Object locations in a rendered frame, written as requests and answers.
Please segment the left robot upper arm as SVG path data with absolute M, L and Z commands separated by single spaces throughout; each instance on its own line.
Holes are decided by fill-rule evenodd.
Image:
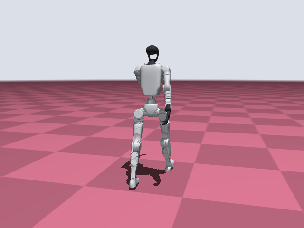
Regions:
M 134 74 L 135 74 L 135 76 L 136 76 L 136 79 L 137 79 L 138 84 L 141 85 L 141 80 L 140 80 L 140 68 L 141 68 L 141 66 L 137 66 L 136 69 L 135 69 L 135 71 L 134 71 Z

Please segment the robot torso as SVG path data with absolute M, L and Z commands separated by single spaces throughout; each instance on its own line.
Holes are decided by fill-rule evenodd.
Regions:
M 157 117 L 158 104 L 156 97 L 162 90 L 163 72 L 160 63 L 153 65 L 142 65 L 140 68 L 141 89 L 143 95 L 150 96 L 144 104 L 144 116 Z

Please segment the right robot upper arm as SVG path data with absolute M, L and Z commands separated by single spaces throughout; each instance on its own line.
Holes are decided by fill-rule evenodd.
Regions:
M 164 85 L 163 91 L 170 91 L 170 81 L 171 81 L 171 70 L 167 65 L 161 65 L 161 71 L 163 74 Z

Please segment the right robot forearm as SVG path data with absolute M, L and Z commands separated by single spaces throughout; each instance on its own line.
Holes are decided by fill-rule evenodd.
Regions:
M 164 95 L 165 95 L 165 108 L 166 108 L 166 104 L 170 104 L 171 105 L 171 85 L 170 85 L 170 91 L 166 91 L 164 92 Z M 170 107 L 171 109 L 171 107 Z

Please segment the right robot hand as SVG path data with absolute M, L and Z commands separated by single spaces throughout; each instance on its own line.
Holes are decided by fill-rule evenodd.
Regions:
M 170 104 L 166 104 L 166 109 L 165 109 L 165 111 L 167 112 L 167 116 L 166 116 L 166 120 L 163 121 L 164 123 L 162 123 L 162 125 L 166 125 L 166 124 L 168 123 L 168 119 L 170 118 L 170 113 L 171 113 L 170 107 L 171 107 Z

